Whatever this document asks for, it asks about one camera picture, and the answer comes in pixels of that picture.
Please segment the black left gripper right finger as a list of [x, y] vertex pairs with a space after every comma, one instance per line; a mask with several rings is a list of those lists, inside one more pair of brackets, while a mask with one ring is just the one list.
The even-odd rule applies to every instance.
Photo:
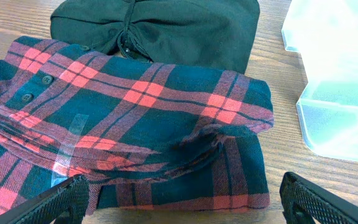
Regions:
[[294, 172], [284, 174], [280, 198], [287, 223], [358, 224], [358, 206]]

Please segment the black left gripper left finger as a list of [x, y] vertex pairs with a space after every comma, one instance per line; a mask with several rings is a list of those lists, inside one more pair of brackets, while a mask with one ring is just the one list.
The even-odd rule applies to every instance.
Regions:
[[0, 215], [0, 224], [81, 224], [89, 203], [89, 182], [74, 175]]

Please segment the red plaid flannel shirt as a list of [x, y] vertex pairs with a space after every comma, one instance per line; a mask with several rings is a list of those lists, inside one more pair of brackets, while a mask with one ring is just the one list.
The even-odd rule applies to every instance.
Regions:
[[101, 208], [266, 208], [268, 85], [20, 37], [0, 60], [0, 215], [84, 175]]

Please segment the large black garment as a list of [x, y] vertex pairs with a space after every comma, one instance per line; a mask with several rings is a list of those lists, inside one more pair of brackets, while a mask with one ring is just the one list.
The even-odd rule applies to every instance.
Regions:
[[70, 0], [50, 33], [107, 55], [244, 73], [259, 15], [257, 0]]

